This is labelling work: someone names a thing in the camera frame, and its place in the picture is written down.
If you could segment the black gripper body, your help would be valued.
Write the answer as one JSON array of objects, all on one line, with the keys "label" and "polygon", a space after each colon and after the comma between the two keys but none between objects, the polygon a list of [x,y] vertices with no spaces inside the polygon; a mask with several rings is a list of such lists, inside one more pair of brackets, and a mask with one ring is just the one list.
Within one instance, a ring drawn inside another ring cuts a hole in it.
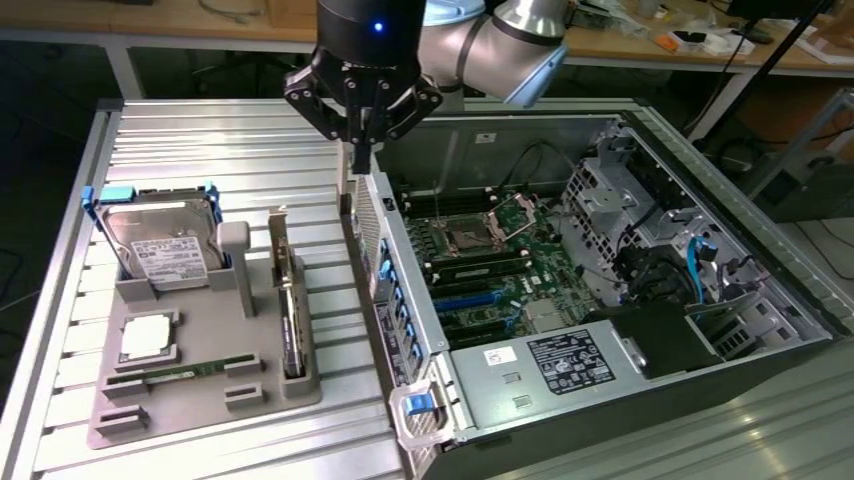
[{"label": "black gripper body", "polygon": [[424,10],[423,1],[320,1],[314,72],[326,81],[358,69],[416,80]]}]

